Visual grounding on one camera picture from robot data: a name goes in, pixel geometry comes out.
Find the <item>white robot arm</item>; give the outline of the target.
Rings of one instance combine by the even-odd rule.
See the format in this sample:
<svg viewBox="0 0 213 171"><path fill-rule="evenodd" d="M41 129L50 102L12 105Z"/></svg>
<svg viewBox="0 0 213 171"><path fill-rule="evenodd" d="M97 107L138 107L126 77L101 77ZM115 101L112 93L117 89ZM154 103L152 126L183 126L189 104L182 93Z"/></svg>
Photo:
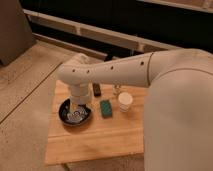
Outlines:
<svg viewBox="0 0 213 171"><path fill-rule="evenodd" d="M58 76L77 104L88 102L90 83L146 87L145 171L213 171L213 54L176 49L90 64L80 53Z"/></svg>

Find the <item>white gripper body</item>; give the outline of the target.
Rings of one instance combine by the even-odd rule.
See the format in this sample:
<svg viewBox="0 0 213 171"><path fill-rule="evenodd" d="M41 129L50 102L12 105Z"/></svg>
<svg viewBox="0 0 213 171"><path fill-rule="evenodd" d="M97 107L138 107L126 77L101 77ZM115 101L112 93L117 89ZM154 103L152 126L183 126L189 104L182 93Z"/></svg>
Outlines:
<svg viewBox="0 0 213 171"><path fill-rule="evenodd" d="M85 105L91 101L91 91L88 84L71 85L70 100L77 105Z"/></svg>

